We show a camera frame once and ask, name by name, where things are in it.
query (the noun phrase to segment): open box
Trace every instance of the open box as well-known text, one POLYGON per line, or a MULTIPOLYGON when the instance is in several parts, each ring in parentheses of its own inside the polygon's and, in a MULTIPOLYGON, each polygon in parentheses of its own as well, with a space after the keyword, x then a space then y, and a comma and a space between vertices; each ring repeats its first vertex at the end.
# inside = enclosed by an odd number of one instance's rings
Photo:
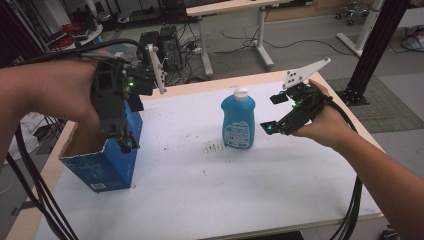
MULTIPOLYGON (((128 129, 140 141, 142 120, 139 112, 126 107, 128 129)), ((59 154, 59 159, 94 192, 131 187, 137 149, 122 153, 114 139, 106 139, 76 124, 59 154)))

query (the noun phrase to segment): person's right hand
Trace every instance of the person's right hand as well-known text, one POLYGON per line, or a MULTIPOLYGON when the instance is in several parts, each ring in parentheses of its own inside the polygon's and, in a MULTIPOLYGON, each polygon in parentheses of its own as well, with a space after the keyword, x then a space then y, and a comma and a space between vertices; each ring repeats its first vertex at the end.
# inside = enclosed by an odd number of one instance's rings
MULTIPOLYGON (((316 86, 321 92, 329 96, 328 90, 314 80, 309 80, 311 85, 316 86)), ((346 123, 340 113, 331 106, 324 106, 322 111, 312 121, 293 133, 293 136, 307 137, 321 145, 336 148, 350 134, 356 134, 346 123)))

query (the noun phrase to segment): person's right arm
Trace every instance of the person's right arm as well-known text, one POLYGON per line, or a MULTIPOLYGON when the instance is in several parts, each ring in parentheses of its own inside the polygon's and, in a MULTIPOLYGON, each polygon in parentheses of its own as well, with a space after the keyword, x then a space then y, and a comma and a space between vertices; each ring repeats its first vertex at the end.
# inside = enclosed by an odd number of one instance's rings
MULTIPOLYGON (((328 95, 318 83, 310 81, 328 95)), ((363 139, 332 107, 293 135, 308 137, 340 153, 353 167, 401 238, 424 236, 424 179, 363 139)))

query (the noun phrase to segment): bottle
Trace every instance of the bottle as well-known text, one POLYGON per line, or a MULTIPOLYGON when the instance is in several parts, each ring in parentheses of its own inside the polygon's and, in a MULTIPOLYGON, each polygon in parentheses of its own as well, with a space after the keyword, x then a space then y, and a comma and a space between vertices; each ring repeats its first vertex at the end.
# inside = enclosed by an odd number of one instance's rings
POLYGON ((222 138, 226 146, 249 149, 255 138, 255 101, 248 95, 247 88, 237 88, 234 94, 224 99, 222 138))

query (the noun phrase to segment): box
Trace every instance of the box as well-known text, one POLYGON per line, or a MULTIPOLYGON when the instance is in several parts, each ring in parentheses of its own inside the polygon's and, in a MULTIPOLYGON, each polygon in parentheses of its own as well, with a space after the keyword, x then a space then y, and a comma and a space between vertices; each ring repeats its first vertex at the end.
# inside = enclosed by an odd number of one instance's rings
MULTIPOLYGON (((142 120, 139 112, 131 112, 126 105, 129 131, 140 141, 142 120)), ((76 124, 59 159, 94 192, 131 187, 137 150, 121 153, 114 139, 106 139, 76 124)))

